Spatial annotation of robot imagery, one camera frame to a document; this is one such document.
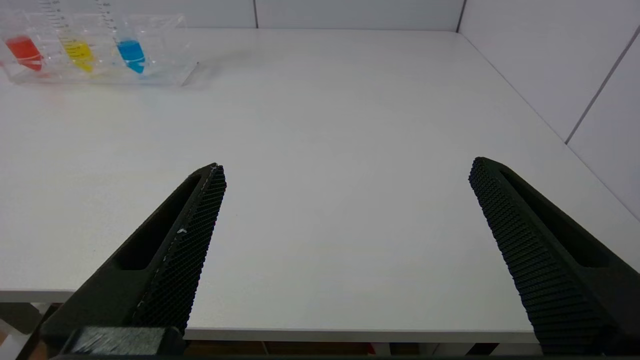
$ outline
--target textured gripper pad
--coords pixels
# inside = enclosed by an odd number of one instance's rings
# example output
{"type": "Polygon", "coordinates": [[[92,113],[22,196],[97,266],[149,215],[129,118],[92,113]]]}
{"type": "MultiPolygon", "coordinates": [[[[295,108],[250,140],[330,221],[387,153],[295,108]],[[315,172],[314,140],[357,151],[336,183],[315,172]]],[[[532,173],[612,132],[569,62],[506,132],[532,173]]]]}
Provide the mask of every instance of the textured gripper pad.
{"type": "Polygon", "coordinates": [[[469,182],[544,353],[640,354],[640,275],[503,164],[469,182]]]}
{"type": "Polygon", "coordinates": [[[202,185],[196,206],[171,244],[133,314],[133,326],[177,327],[184,333],[227,183],[222,171],[202,185]]]}
{"type": "MultiPolygon", "coordinates": [[[[224,169],[215,163],[187,177],[43,324],[49,348],[60,349],[81,327],[184,333],[226,187],[224,169]]],[[[71,268],[74,261],[82,259],[72,255],[71,268]]]]}

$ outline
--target table leg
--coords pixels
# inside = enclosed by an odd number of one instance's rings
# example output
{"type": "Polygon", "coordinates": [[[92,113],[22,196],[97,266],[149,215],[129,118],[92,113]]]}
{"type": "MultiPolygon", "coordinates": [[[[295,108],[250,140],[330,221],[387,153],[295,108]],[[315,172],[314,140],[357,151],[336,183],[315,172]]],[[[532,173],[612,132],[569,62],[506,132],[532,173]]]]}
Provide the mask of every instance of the table leg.
{"type": "Polygon", "coordinates": [[[42,314],[28,302],[0,302],[0,320],[22,334],[31,334],[42,314]]]}

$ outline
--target blue liquid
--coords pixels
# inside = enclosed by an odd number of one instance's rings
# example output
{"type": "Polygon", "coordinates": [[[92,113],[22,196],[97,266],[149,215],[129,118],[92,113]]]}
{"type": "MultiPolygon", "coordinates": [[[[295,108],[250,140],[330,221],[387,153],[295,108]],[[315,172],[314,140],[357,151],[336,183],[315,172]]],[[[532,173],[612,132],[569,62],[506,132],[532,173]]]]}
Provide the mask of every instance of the blue liquid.
{"type": "Polygon", "coordinates": [[[137,40],[124,40],[118,43],[118,51],[127,66],[142,74],[145,70],[145,53],[137,40]]]}

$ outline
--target test tube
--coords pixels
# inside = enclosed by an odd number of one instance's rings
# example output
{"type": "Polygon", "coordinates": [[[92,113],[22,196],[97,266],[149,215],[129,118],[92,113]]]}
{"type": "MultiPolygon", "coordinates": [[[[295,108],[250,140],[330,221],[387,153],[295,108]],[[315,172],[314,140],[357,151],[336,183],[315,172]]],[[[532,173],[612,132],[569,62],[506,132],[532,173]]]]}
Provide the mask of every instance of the test tube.
{"type": "Polygon", "coordinates": [[[95,0],[95,3],[98,5],[102,20],[113,34],[113,41],[125,64],[131,70],[142,74],[145,70],[145,53],[127,17],[120,11],[117,0],[95,0]]]}
{"type": "Polygon", "coordinates": [[[58,33],[62,48],[67,52],[74,65],[86,72],[92,72],[95,61],[93,53],[82,35],[71,30],[68,15],[62,11],[61,1],[38,0],[38,5],[40,5],[41,11],[45,13],[51,26],[58,33]]]}
{"type": "Polygon", "coordinates": [[[23,65],[33,71],[42,70],[44,58],[27,35],[28,23],[23,13],[9,7],[6,1],[1,3],[0,8],[0,37],[15,56],[18,64],[23,65]]]}

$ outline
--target white tabletop surface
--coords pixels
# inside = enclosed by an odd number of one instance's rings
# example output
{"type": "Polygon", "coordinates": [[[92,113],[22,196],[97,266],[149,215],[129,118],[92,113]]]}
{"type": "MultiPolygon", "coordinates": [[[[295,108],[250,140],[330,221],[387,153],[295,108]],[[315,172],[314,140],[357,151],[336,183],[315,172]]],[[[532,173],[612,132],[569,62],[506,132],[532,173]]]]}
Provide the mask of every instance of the white tabletop surface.
{"type": "Polygon", "coordinates": [[[183,88],[0,85],[0,301],[64,301],[194,169],[228,188],[186,337],[535,341],[467,177],[635,269],[639,222],[461,35],[193,32],[183,88]]]}

